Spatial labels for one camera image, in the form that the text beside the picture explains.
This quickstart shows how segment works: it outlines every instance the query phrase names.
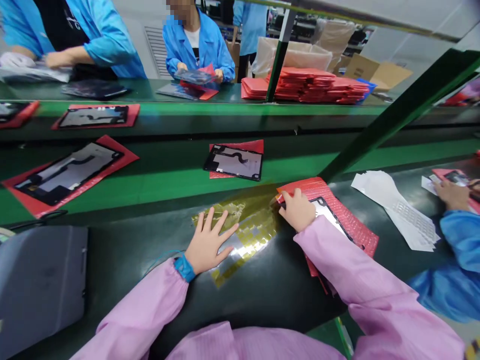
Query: white plastic bag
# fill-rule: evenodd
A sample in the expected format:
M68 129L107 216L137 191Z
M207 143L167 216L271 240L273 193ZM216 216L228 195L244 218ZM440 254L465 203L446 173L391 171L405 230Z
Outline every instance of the white plastic bag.
M71 75L71 67L53 70L42 61L36 62L35 67L0 67L0 81L4 83L68 83Z
M328 67L329 72L333 71L339 63L355 28L356 25L351 21L325 19L316 21L311 43L332 53L332 60Z
M272 70L278 43L278 39L269 37L258 38L256 58L251 65L251 72L256 77L264 78ZM290 41L283 66L327 70L331 60L332 53L322 49L320 46Z

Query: white shirt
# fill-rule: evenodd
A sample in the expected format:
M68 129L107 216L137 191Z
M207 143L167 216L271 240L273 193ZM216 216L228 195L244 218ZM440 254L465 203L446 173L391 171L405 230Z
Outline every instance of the white shirt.
M200 27L194 32L187 31L185 29L183 29L183 31L185 32L186 38L190 42L191 48L198 48L200 43Z

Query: hand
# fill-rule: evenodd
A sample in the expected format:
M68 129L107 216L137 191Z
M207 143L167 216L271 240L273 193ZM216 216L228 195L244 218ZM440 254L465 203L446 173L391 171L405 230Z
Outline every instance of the hand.
M280 215L297 233L301 233L315 220L315 205L309 201L305 194L302 194L299 188L295 189L293 197L286 191L282 191L281 194L285 199L286 210L281 207Z
M218 254L220 246L233 235L233 233L239 228L239 224L236 223L222 235L219 235L220 229L224 225L229 212L225 210L213 229L211 229L214 212L214 208L211 207L208 211L205 225L205 213L200 213L198 216L198 224L195 229L195 234L191 239L190 245L188 245L188 248L185 251L185 257L193 268L195 275L216 267L223 260L225 260L230 252L232 252L234 249L233 246L229 246L220 254Z
M222 71L222 69L215 70L215 82L220 84L223 81L224 81L224 72Z
M471 187L473 184L478 183L478 182L480 182L480 179L475 179L475 180L470 181L470 183L468 185ZM471 187L470 189L474 193L477 193L478 195L480 195L480 183Z
M177 68L177 70L180 70L180 69L188 70L188 69L187 69L187 65L185 65L183 62L179 62L179 63L176 65L176 68Z
M75 59L67 51L49 52L45 56L45 64L50 69L72 67L75 65Z
M447 210L470 211L469 196L470 189L466 186L458 186L450 181L433 183L438 197L446 204Z
M4 52L0 56L0 66L5 68L33 68L35 61L18 52Z

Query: sleeve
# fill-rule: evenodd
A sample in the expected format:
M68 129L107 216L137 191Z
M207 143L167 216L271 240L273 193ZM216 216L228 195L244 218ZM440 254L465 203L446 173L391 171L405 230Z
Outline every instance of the sleeve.
M0 12L3 15L6 44L24 47L37 57L41 57L43 55L42 47L18 5L12 0L2 0L0 1Z
M90 1L90 11L101 36L85 44L95 64L111 67L128 63L137 55L129 31L111 0Z
M424 271L409 285L427 309L461 323L480 321L480 216L448 211L440 227L456 262Z
M233 26L237 28L242 25L242 18L244 16L245 3L243 1L235 0L233 2Z
M218 47L218 68L223 72L223 82L230 83L233 79L235 79L235 62L232 59L232 55L230 54L229 48L222 37L219 27L217 25L215 25L215 27L220 42Z
M294 240L348 305L366 336L353 359L462 359L464 343L417 302L418 294L350 242L324 216Z
M178 49L177 43L175 42L175 37L172 36L173 34L172 34L171 26L169 26L168 23L163 26L162 34L163 34L163 42L165 43L165 48L166 48L166 59L165 59L166 70L173 78L174 74L178 70L177 66L179 63L182 62L182 60L180 60L179 49Z
M169 259L153 269L101 321L96 335L71 359L139 360L180 312L188 283Z
M480 215L447 211L440 220L440 227L460 267L480 273Z

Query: yellow protective film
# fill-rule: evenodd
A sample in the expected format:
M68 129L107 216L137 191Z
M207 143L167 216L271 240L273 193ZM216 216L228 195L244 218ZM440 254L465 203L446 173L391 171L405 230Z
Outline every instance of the yellow protective film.
M233 251L220 265L210 270L218 288L277 234L276 210L270 206L276 194L274 185L257 186L213 205L215 212L212 223L218 221L224 210L228 211L222 232L239 223L238 230L219 249L221 252L231 246ZM198 215L193 216L192 220L196 226Z

